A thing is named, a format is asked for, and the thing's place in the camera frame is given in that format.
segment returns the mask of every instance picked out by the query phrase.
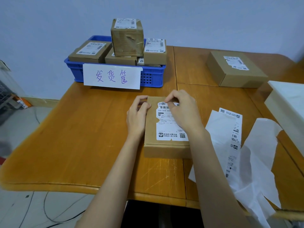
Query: forearm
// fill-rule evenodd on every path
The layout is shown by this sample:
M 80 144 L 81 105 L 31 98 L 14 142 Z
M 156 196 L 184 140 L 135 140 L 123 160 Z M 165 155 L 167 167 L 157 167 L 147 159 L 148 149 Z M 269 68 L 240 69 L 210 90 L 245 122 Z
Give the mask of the forearm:
M 112 169 L 76 227 L 120 227 L 139 138 L 128 137 Z
M 188 138 L 204 226 L 249 227 L 222 172 L 208 131 L 202 126 L 190 132 Z

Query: red object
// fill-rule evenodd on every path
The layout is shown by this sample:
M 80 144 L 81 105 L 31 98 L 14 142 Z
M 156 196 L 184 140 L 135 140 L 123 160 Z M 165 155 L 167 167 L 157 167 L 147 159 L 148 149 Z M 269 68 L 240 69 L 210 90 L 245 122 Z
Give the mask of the red object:
M 0 157 L 0 165 L 2 165 L 5 160 L 6 159 L 4 157 Z

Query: floor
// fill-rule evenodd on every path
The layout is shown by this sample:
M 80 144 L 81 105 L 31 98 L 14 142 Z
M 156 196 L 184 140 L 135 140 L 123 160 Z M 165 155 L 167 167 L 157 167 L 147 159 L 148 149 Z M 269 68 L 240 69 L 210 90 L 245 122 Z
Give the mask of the floor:
M 0 149 L 0 156 L 8 157 L 11 150 L 14 150 L 31 134 L 37 128 L 39 122 L 43 121 L 51 110 L 52 108 L 31 107 L 16 111 L 6 120 L 0 126 L 0 143 L 7 144 L 8 148 Z M 93 195 L 78 193 L 13 192 L 0 189 L 0 228 L 47 228 L 56 223 L 50 221 L 45 213 L 54 221 L 65 221 L 84 211 L 92 198 Z M 166 205 L 160 208 L 160 228 L 171 227 L 168 219 L 168 208 Z M 60 224 L 56 228 L 72 228 L 80 217 Z M 252 217 L 248 217 L 248 220 L 252 224 L 252 227 L 260 227 Z M 269 224 L 271 228 L 291 227 L 289 222 L 282 219 L 270 218 Z

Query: blue plastic basket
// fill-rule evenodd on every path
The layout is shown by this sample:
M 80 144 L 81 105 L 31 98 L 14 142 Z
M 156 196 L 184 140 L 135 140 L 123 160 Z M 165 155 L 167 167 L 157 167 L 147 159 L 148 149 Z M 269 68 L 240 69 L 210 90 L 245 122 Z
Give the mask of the blue plastic basket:
M 104 42 L 112 41 L 110 36 L 100 36 L 100 35 L 94 35 L 94 36 L 90 37 L 88 40 L 104 41 Z M 71 62 L 68 57 L 64 60 L 64 62 L 71 69 L 71 71 L 75 77 L 75 81 L 83 82 L 82 65 L 84 64 L 84 62 Z M 166 68 L 165 65 L 163 65 L 161 67 L 143 66 L 142 67 L 143 70 L 140 73 L 140 86 L 162 87 L 165 68 Z

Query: wooden table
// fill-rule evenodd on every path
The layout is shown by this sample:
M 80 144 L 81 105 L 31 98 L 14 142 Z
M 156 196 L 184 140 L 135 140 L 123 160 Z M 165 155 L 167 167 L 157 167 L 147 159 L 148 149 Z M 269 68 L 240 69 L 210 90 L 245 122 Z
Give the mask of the wooden table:
M 204 125 L 212 109 L 238 112 L 243 115 L 244 142 L 256 118 L 274 119 L 264 106 L 265 93 L 271 89 L 267 85 L 258 90 L 218 87 L 205 65 L 209 51 L 168 46 L 162 88 L 130 91 L 72 84 L 37 130 L 5 161 L 1 186 L 17 191 L 96 193 L 127 137 L 125 113 L 140 94 L 167 96 L 172 89 L 185 89 L 196 98 Z M 247 55 L 272 80 L 303 81 L 303 70 L 282 55 Z M 276 216 L 304 220 L 304 158 L 284 132 L 278 138 L 272 172 L 282 210 Z M 198 208 L 196 184 L 188 179 L 192 161 L 145 158 L 142 145 L 128 197 Z

